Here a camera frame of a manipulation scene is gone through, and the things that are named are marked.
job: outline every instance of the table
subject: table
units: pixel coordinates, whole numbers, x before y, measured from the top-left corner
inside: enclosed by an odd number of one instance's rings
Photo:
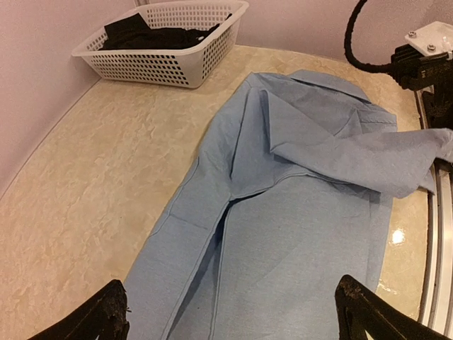
[[[420,129],[413,93],[389,76],[296,52],[235,46],[196,90],[101,80],[0,200],[0,339],[26,339],[124,279],[221,105],[250,72],[298,69],[347,79],[397,115],[400,131]],[[427,221],[426,192],[394,201],[377,289],[413,318]]]

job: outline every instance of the metal frame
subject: metal frame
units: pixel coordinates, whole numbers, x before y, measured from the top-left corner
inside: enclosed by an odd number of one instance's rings
[[[422,129],[429,128],[422,91],[415,101]],[[432,167],[435,192],[428,193],[428,250],[418,321],[453,337],[453,176],[452,167],[440,161]]]

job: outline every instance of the wall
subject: wall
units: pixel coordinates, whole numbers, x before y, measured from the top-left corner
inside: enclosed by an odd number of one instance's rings
[[[71,51],[133,0],[0,0],[0,197],[56,122],[97,80]]]
[[[358,0],[248,0],[238,43],[343,58],[343,38]],[[404,35],[431,21],[453,23],[451,0],[369,0],[353,35],[354,52],[385,63]]]

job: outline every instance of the white plastic basket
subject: white plastic basket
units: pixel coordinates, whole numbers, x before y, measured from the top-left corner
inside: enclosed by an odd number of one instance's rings
[[[200,44],[184,50],[98,51],[104,27],[83,41],[72,55],[82,57],[102,78],[197,88],[236,42],[245,1],[174,1],[139,6],[114,21],[140,13],[150,28],[208,30],[220,26]]]

